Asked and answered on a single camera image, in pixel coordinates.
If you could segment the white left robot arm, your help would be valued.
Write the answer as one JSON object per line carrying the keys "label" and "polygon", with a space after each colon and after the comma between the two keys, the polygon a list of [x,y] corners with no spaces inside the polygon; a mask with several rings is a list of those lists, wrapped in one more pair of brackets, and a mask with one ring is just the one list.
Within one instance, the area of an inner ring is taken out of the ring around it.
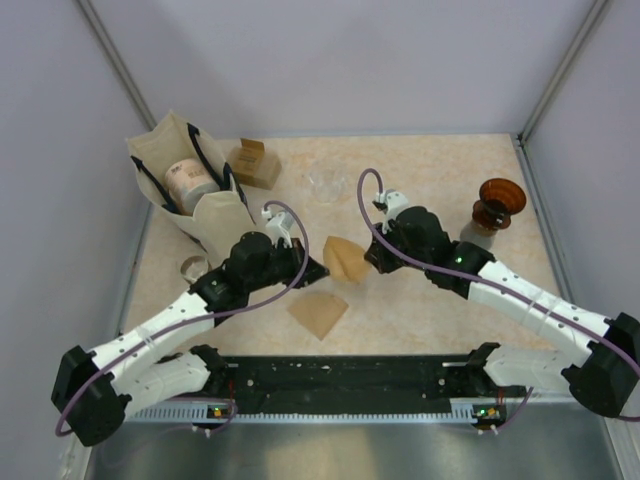
{"label": "white left robot arm", "polygon": [[254,292],[278,284],[301,289],[328,277],[328,268],[310,257],[307,242],[249,232],[220,266],[151,319],[90,350],[68,350],[51,394],[60,413],[56,436],[75,435],[82,445],[95,446],[147,407],[179,396],[220,395],[227,365],[218,351],[199,345],[179,353],[177,347],[254,310]]}

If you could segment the amber glass coffee dripper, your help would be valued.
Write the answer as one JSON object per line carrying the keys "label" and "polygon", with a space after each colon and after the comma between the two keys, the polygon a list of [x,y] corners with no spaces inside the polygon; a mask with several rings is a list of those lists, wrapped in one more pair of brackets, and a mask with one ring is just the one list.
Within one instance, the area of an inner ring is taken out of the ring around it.
{"label": "amber glass coffee dripper", "polygon": [[515,182],[505,178],[488,179],[479,188],[472,219],[486,230],[505,230],[512,217],[522,212],[526,204],[526,194]]}

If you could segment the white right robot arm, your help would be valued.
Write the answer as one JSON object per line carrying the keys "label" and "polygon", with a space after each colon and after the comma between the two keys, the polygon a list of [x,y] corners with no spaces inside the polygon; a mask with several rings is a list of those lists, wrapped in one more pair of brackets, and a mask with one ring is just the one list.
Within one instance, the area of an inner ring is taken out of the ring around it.
{"label": "white right robot arm", "polygon": [[548,352],[493,346],[467,370],[469,388],[487,396],[500,386],[566,391],[587,410],[623,419],[639,384],[639,322],[583,309],[527,281],[491,252],[453,241],[438,217],[406,200],[376,200],[384,219],[367,226],[366,260],[381,274],[414,268],[436,287],[490,307],[553,345]]}

